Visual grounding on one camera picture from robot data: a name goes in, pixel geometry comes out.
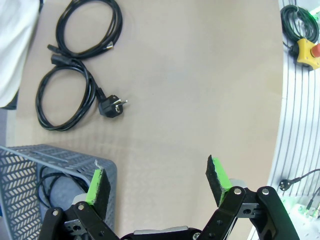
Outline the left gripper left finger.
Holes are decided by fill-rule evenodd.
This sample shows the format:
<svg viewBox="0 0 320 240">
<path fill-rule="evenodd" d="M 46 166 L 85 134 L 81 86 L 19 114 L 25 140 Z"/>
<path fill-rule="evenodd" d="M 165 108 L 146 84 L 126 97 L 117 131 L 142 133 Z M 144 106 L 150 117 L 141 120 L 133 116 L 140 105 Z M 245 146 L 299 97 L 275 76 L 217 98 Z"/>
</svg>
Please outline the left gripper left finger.
<svg viewBox="0 0 320 240">
<path fill-rule="evenodd" d="M 84 200 L 67 210 L 49 208 L 41 226 L 42 240 L 118 240 L 105 223 L 111 193 L 106 170 L 99 166 L 93 174 Z"/>
</svg>

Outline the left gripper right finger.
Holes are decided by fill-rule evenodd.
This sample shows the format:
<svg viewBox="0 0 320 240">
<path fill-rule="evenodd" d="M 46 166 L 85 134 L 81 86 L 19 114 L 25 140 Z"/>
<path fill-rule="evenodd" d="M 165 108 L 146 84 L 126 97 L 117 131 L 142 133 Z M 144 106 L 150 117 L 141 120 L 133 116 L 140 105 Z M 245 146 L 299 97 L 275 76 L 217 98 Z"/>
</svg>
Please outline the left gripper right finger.
<svg viewBox="0 0 320 240">
<path fill-rule="evenodd" d="M 226 240 L 238 219 L 249 219 L 260 240 L 298 240 L 299 235 L 279 195 L 271 186 L 257 191 L 233 185 L 218 158 L 209 156 L 205 175 L 217 209 L 200 240 Z"/>
</svg>

